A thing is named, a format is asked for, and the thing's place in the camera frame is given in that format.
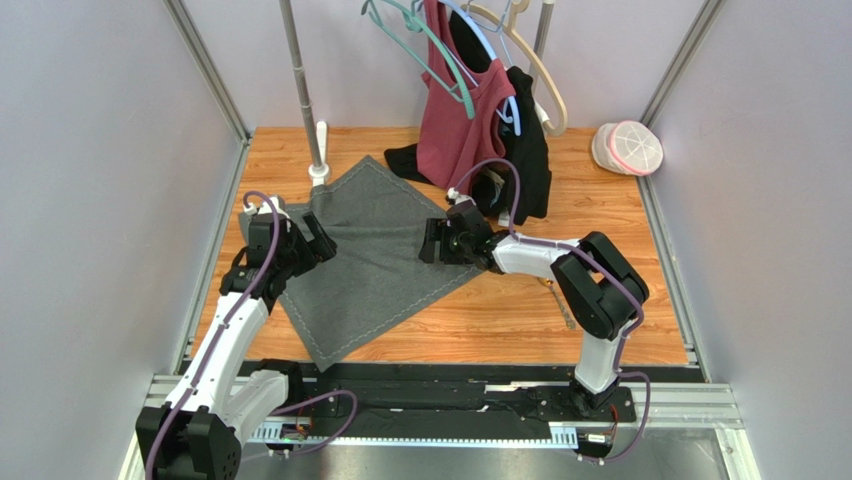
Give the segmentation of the grey cloth napkin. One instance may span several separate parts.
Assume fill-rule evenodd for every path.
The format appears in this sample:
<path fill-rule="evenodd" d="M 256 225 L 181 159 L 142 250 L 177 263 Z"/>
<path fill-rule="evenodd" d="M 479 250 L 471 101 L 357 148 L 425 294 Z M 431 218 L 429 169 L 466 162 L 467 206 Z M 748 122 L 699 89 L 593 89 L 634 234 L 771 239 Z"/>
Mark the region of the grey cloth napkin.
<path fill-rule="evenodd" d="M 444 211 L 370 156 L 305 200 L 286 201 L 285 211 L 304 235 L 303 216 L 314 214 L 337 253 L 288 281 L 249 348 L 255 359 L 325 370 L 480 274 L 419 259 L 428 219 Z"/>

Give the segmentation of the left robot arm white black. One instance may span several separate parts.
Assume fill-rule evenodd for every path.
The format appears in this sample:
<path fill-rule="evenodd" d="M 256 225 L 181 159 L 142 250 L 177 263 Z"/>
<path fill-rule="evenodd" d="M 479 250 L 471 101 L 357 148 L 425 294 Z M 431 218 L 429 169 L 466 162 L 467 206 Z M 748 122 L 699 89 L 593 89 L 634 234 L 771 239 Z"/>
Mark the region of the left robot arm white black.
<path fill-rule="evenodd" d="M 316 216 L 299 222 L 280 212 L 254 213 L 247 244 L 220 284 L 213 322 L 190 366 L 158 407 L 135 425 L 147 479 L 233 479 L 247 440 L 283 406 L 301 375 L 275 360 L 236 387 L 248 347 L 288 280 L 332 259 L 336 243 Z"/>

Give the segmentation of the iridescent gold spoon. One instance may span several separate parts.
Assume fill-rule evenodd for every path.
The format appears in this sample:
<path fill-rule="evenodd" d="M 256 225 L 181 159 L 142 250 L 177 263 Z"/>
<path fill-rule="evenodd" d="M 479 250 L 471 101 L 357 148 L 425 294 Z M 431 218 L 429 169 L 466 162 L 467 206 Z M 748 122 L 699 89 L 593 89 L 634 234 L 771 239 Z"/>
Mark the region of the iridescent gold spoon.
<path fill-rule="evenodd" d="M 563 302 L 561 294 L 556 291 L 554 282 L 552 280 L 546 279 L 546 278 L 539 278 L 538 281 L 553 296 L 553 298 L 556 302 L 556 305 L 559 308 L 560 314 L 561 314 L 561 316 L 562 316 L 562 318 L 563 318 L 563 320 L 566 324 L 566 327 L 569 330 L 575 330 L 577 328 L 577 324 L 576 324 L 574 318 L 572 317 L 569 308 Z"/>

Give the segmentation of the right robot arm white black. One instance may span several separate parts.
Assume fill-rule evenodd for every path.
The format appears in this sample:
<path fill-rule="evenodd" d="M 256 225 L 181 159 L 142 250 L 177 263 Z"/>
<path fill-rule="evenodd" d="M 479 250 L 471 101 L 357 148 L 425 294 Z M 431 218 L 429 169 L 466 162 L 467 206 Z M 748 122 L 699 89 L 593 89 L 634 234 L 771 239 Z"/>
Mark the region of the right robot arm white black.
<path fill-rule="evenodd" d="M 605 409 L 619 384 L 626 339 L 643 320 L 649 297 L 646 282 L 605 234 L 558 241 L 495 230 L 472 201 L 464 201 L 427 219 L 418 257 L 554 282 L 583 331 L 569 403 L 585 417 Z"/>

